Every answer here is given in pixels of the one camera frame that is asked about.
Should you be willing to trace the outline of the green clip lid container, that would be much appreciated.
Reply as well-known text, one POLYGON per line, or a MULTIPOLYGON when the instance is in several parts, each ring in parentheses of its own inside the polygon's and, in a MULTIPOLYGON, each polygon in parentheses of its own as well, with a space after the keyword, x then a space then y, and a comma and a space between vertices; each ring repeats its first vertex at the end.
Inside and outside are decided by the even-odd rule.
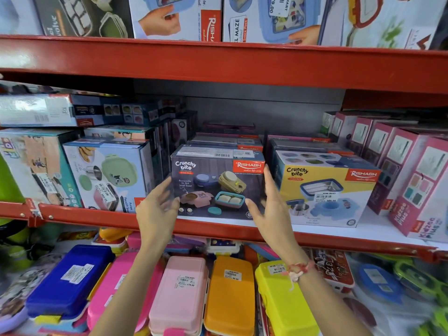
POLYGON ((408 261, 396 262, 393 273, 410 298, 440 306, 448 305, 448 283, 436 279, 408 261))

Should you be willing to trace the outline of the teal package with child print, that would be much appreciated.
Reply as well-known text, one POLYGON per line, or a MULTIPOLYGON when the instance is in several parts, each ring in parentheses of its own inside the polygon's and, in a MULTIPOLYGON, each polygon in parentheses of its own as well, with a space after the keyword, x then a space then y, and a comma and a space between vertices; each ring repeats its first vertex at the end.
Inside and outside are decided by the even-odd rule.
POLYGON ((0 130, 1 156, 35 213, 39 204, 83 208, 63 146, 82 135, 80 129, 67 128, 0 130))

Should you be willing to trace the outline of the yellow plastic lunch box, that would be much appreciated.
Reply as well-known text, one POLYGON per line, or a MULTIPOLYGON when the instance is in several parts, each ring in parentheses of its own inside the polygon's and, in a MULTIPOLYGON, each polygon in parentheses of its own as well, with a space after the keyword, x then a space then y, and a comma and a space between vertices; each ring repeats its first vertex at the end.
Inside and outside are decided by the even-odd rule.
POLYGON ((275 336, 318 336, 317 322, 283 261, 269 261, 255 270, 258 291, 275 336))

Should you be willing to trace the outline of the red and white thread wristband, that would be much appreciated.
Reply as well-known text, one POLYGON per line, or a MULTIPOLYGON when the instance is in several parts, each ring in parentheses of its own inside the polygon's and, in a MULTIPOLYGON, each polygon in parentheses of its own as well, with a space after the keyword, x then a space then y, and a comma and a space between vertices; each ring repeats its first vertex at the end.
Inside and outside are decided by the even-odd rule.
POLYGON ((283 274, 285 276, 288 276, 290 279, 291 288, 289 289, 289 291, 293 291, 295 288, 295 284, 299 282, 299 279, 314 267, 315 262, 312 260, 309 260, 307 263, 296 263, 288 266, 283 274))

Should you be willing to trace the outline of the stack of dark flat packages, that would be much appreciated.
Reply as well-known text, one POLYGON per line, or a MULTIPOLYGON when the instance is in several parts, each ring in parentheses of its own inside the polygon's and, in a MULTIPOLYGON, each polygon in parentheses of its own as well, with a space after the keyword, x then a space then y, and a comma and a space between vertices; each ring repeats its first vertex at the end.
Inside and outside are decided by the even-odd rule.
POLYGON ((327 137, 320 136, 266 136, 264 143, 264 158, 271 167, 275 151, 304 151, 317 153, 332 153, 341 156, 352 156, 354 152, 350 149, 331 142, 327 137))
POLYGON ((188 143, 232 145, 238 150, 263 152, 263 143, 253 123, 205 121, 188 143))

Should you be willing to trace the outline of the blue plastic lunch box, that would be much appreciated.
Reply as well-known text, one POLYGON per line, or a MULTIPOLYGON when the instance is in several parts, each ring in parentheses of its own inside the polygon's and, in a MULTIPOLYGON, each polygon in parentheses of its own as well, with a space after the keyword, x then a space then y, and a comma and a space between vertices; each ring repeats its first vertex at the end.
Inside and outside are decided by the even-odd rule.
POLYGON ((108 246, 75 245, 27 298, 28 316, 79 316, 92 289, 114 260, 115 254, 108 246))

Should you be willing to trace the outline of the dark grey snack box package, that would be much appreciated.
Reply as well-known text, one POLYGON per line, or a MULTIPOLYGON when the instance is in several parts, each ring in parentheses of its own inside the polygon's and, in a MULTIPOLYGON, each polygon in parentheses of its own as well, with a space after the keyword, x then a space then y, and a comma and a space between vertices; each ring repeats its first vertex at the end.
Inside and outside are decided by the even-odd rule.
POLYGON ((171 155, 171 185, 180 198, 179 216, 252 220, 245 203, 264 207, 263 153, 234 146, 190 143, 171 155))

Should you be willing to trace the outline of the person's left forearm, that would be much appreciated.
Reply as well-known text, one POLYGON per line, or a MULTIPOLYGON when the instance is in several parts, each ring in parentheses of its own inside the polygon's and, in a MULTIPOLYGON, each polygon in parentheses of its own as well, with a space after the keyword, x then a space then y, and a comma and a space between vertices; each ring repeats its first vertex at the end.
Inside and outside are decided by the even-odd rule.
POLYGON ((156 264, 171 238, 143 239, 133 265, 89 336, 133 336, 156 264))

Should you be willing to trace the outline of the white package with blue tiffin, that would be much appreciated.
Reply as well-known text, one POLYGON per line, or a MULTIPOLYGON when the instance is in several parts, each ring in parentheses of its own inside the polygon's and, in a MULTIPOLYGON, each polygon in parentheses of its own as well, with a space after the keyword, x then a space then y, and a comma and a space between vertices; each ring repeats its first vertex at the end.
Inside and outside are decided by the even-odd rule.
POLYGON ((327 0, 223 0, 222 40, 317 45, 327 0))
POLYGON ((223 0, 129 0, 136 39, 222 41, 223 0))

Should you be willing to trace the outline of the long white and blue package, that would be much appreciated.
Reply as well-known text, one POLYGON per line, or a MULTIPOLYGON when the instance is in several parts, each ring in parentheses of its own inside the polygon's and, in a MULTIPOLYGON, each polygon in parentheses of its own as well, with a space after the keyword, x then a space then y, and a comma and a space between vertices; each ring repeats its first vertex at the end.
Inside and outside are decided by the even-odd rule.
POLYGON ((92 127, 123 124, 120 98, 79 94, 0 96, 0 126, 92 127))

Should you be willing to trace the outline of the red and white printed case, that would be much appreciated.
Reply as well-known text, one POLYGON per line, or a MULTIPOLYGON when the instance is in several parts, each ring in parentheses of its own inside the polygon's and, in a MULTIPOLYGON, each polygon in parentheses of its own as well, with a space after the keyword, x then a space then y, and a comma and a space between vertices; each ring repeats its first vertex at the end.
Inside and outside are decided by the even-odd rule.
POLYGON ((355 280, 344 251, 311 248, 315 267, 332 288, 341 294, 352 294, 355 280))

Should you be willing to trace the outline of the orange plastic lunch box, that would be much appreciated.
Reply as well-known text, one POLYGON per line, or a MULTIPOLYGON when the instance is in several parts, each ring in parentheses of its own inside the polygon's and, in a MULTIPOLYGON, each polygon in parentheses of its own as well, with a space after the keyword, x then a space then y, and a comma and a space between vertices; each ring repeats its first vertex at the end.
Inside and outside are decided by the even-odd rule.
POLYGON ((203 320, 207 336, 254 336, 255 305, 252 264, 230 256, 218 256, 203 320))

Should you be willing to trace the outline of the red metal shelf board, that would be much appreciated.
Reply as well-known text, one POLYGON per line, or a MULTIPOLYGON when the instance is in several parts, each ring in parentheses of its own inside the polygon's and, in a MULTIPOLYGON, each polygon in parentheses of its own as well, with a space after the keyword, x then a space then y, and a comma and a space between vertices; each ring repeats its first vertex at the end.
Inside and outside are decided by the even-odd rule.
POLYGON ((448 95, 448 52, 0 35, 0 71, 448 95))
MULTIPOLYGON (((0 202, 0 217, 27 221, 30 227, 45 222, 78 224, 138 230, 135 214, 105 210, 40 204, 41 215, 34 215, 28 203, 0 202)), ((363 253, 415 256, 428 262, 448 261, 448 244, 405 237, 384 216, 365 209, 355 228, 293 225, 297 242, 304 247, 327 248, 363 253)), ((263 242, 264 239, 250 220, 178 218, 175 234, 217 239, 263 242)))

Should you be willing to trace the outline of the person's right hand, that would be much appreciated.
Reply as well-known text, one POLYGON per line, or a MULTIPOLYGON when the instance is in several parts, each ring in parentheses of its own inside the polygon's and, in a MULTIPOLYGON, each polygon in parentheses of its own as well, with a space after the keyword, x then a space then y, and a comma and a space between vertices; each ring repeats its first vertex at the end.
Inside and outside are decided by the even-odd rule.
POLYGON ((265 242, 286 266, 307 263, 309 258, 294 237, 288 206, 280 195, 267 165, 263 175, 266 194, 266 199, 262 202, 265 208, 265 223, 256 226, 265 242))

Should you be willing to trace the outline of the white package with red tiffin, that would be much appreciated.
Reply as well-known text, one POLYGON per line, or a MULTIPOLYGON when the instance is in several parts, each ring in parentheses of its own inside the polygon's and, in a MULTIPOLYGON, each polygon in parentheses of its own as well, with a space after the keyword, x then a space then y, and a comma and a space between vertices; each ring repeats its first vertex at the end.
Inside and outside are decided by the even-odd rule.
POLYGON ((429 50, 448 0, 327 0, 317 44, 429 50))

